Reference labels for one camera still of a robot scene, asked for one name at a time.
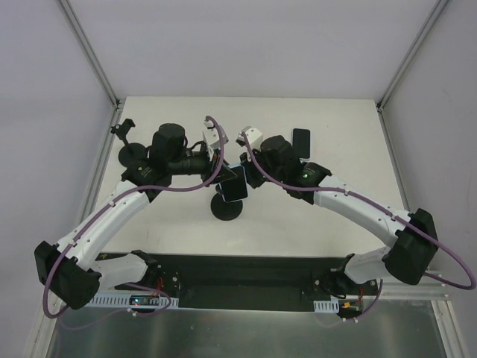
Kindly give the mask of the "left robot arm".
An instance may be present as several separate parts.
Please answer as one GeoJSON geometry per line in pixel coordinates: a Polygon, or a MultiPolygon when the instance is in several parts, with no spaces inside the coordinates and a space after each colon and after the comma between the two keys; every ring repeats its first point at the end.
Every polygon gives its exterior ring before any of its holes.
{"type": "Polygon", "coordinates": [[[48,309],[48,295],[54,293],[66,308],[85,307],[102,289],[136,284],[142,290],[159,283],[158,262],[141,250],[97,263],[106,244],[139,211],[162,192],[175,192],[175,175],[198,175],[202,182],[179,188],[192,192],[217,183],[225,171],[224,146],[228,142],[222,127],[211,117],[204,121],[200,150],[187,148],[184,128],[174,123],[160,125],[148,151],[132,159],[107,200],[72,232],[50,244],[41,242],[34,250],[40,283],[44,286],[42,307],[48,309]]]}

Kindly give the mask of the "black phone stand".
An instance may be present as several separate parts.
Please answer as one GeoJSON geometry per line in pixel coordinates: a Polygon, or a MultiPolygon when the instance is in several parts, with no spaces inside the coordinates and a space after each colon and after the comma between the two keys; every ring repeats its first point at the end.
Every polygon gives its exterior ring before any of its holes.
{"type": "Polygon", "coordinates": [[[136,160],[147,157],[146,147],[143,144],[127,140],[127,134],[134,127],[136,125],[132,119],[125,119],[121,124],[116,124],[110,128],[110,133],[123,143],[123,147],[118,154],[119,162],[123,167],[128,167],[136,160]]]}
{"type": "Polygon", "coordinates": [[[226,202],[222,197],[222,191],[217,185],[215,194],[210,201],[210,210],[216,219],[221,221],[232,221],[237,219],[243,210],[243,201],[226,202]]]}

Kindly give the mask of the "phone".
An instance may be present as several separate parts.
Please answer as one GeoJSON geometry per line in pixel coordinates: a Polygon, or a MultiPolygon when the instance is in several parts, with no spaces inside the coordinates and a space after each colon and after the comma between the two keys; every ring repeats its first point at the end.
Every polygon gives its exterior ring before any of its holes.
{"type": "Polygon", "coordinates": [[[296,155],[301,160],[311,157],[311,131],[304,128],[294,128],[291,132],[291,144],[296,155]]]}
{"type": "Polygon", "coordinates": [[[234,178],[219,184],[221,196],[227,203],[241,201],[248,197],[245,170],[242,165],[230,167],[234,178]]]}

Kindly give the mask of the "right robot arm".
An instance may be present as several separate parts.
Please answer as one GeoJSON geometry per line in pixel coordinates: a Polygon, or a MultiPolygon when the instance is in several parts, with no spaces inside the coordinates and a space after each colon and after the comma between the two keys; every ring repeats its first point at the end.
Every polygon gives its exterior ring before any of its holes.
{"type": "Polygon", "coordinates": [[[245,128],[236,142],[246,149],[241,162],[252,187],[268,181],[291,197],[331,210],[372,233],[383,247],[364,254],[349,254],[340,266],[321,280],[339,295],[353,294],[374,279],[393,277],[417,285],[437,253],[437,233],[432,214],[379,204],[357,193],[327,168],[300,160],[283,136],[265,139],[255,128],[245,128]]]}

